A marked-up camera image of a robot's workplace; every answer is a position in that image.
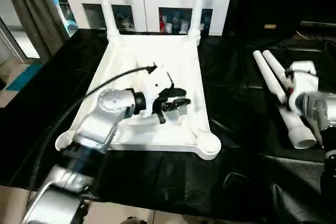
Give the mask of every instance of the table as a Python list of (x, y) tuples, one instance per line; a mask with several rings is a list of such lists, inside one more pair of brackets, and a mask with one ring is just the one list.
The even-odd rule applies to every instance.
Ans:
[[(268, 49), (285, 65), (312, 59), (320, 89), (335, 92), (335, 48), (304, 43), (286, 41)], [(0, 111), (1, 184), (27, 188), (36, 147), (57, 116), (86, 92), (106, 46), (103, 31), (80, 29)], [(336, 217), (326, 211), (319, 193), (323, 150), (291, 147), (252, 58), (255, 48), (218, 37), (201, 40), (209, 122), (223, 146), (213, 161), (193, 153), (111, 151), (95, 200), (235, 221), (334, 223)], [(18, 119), (25, 123), (18, 126)], [(30, 151), (22, 171), (9, 181)], [(37, 186), (61, 160), (50, 144)]]

